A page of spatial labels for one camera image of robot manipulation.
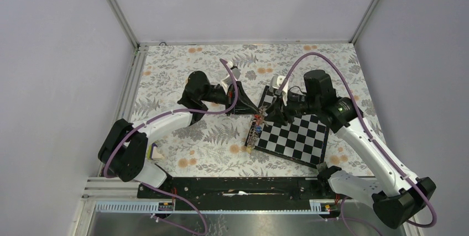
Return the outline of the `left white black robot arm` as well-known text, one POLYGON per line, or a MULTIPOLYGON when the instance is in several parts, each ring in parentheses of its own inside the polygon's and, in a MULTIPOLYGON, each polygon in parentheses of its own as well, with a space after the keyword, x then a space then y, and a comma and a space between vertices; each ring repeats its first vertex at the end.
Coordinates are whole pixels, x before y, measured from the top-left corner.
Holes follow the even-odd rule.
POLYGON ((135 180, 146 183, 157 197, 168 196, 172 186, 167 180, 168 174, 145 157, 150 144, 210 114, 206 102, 224 105, 223 113, 227 116, 258 113, 258 107, 237 80, 238 68, 233 67, 232 70, 218 85, 210 84, 204 72, 192 72, 176 110, 161 113, 147 122, 117 120, 98 152, 98 159, 104 164, 103 175, 118 177, 123 182, 135 180))

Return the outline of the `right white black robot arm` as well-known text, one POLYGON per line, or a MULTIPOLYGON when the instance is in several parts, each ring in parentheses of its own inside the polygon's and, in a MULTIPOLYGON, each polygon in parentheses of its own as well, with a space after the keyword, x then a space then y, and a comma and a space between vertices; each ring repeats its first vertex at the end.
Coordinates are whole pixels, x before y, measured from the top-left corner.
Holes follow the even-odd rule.
POLYGON ((349 97, 339 97, 329 74, 312 70, 304 74, 306 93, 288 90, 285 76, 274 76, 269 89, 273 101, 266 120, 291 125, 294 118, 314 115, 335 136, 344 140, 365 162, 376 183, 352 176, 337 166, 319 173, 317 191, 324 198, 342 194, 373 209, 389 228, 397 229, 427 206, 436 190, 430 177, 419 177, 406 167, 373 132, 362 111, 349 97))

